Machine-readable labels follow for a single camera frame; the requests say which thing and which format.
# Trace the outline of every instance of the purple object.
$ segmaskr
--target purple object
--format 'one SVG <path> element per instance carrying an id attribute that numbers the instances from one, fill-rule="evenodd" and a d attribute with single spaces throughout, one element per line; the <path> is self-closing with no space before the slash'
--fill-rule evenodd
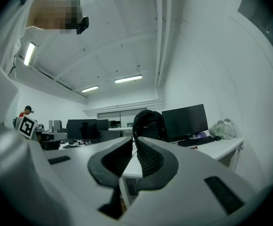
<path id="1" fill-rule="evenodd" d="M 200 132 L 195 136 L 195 138 L 204 138 L 204 137 L 207 137 L 205 132 Z"/>

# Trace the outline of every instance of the white ceiling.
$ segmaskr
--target white ceiling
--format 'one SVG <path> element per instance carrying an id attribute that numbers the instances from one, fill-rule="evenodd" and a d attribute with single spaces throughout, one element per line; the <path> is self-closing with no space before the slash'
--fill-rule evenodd
<path id="1" fill-rule="evenodd" d="M 153 88 L 157 60 L 156 0 L 81 0 L 81 6 L 90 21 L 81 35 L 29 28 L 21 39 L 18 55 L 24 58 L 29 43 L 34 42 L 37 46 L 30 67 L 41 69 L 79 93 L 98 85 L 99 89 L 84 94 L 88 99 L 122 87 Z M 142 80 L 114 82 L 138 74 L 142 74 Z M 39 89 L 37 83 L 29 86 Z"/>

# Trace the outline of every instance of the camera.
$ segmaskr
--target camera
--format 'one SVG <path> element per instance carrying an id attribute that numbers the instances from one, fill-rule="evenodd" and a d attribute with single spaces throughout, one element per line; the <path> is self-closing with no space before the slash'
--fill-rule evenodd
<path id="1" fill-rule="evenodd" d="M 76 34 L 81 34 L 89 27 L 89 18 L 83 17 L 76 28 Z"/>

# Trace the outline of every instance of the fluorescent ceiling light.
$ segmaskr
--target fluorescent ceiling light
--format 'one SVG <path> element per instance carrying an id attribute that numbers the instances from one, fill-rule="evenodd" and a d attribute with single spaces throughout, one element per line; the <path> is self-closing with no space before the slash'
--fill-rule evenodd
<path id="1" fill-rule="evenodd" d="M 33 50 L 34 50 L 34 47 L 36 47 L 36 45 L 31 42 L 28 46 L 28 49 L 27 49 L 27 52 L 26 52 L 26 55 L 25 55 L 25 60 L 24 60 L 24 64 L 26 66 L 29 65 L 29 61 L 31 60 L 31 57 L 32 57 L 32 54 L 33 54 Z"/>
<path id="2" fill-rule="evenodd" d="M 96 85 L 96 86 L 93 86 L 93 87 L 91 87 L 91 88 L 84 89 L 84 90 L 82 90 L 82 92 L 84 93 L 84 92 L 87 92 L 87 91 L 89 91 L 89 90 L 98 89 L 98 88 L 99 88 L 99 87 Z"/>
<path id="3" fill-rule="evenodd" d="M 129 78 L 123 78 L 123 79 L 116 80 L 116 83 L 121 83 L 121 82 L 125 82 L 125 81 L 134 81 L 134 80 L 139 80 L 141 78 L 142 78 L 141 75 L 137 75 L 137 76 L 133 76 L 133 77 L 129 77 Z"/>

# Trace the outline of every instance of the keyboard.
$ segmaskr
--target keyboard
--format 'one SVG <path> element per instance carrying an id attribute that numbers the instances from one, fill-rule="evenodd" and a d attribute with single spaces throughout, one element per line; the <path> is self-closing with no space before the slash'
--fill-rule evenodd
<path id="1" fill-rule="evenodd" d="M 208 137 L 204 137 L 204 138 L 198 138 L 198 139 L 188 139 L 188 140 L 183 140 L 183 141 L 179 141 L 178 145 L 180 146 L 193 146 L 193 145 L 203 145 L 206 143 L 210 143 L 215 141 L 212 137 L 208 136 Z"/>

